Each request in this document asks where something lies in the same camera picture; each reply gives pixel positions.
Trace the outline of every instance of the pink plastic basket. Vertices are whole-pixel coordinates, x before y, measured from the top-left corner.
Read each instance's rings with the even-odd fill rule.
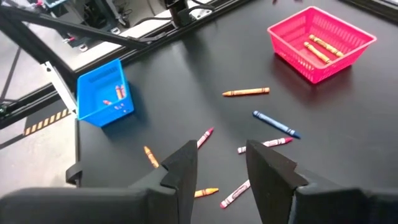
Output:
[[[354,64],[376,37],[317,8],[308,7],[268,28],[275,53],[303,74],[310,82],[318,83],[341,69]],[[309,39],[313,34],[341,51],[337,57]],[[325,64],[309,51],[309,42],[330,58]]]

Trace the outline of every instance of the black tabletop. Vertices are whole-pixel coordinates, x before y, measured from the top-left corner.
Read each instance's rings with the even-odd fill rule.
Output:
[[[319,85],[307,83],[273,53],[266,29],[314,4],[374,34],[351,67]],[[297,130],[302,140],[275,150],[343,185],[398,187],[398,28],[338,1],[255,0],[124,68],[136,106],[100,129],[80,122],[83,187],[126,187],[158,161],[210,127],[198,152],[197,189],[220,192],[195,200],[192,223],[260,223],[248,190],[226,210],[219,204],[248,178],[247,139],[286,136],[252,117],[259,110]],[[268,86],[269,95],[224,98],[222,92]]]

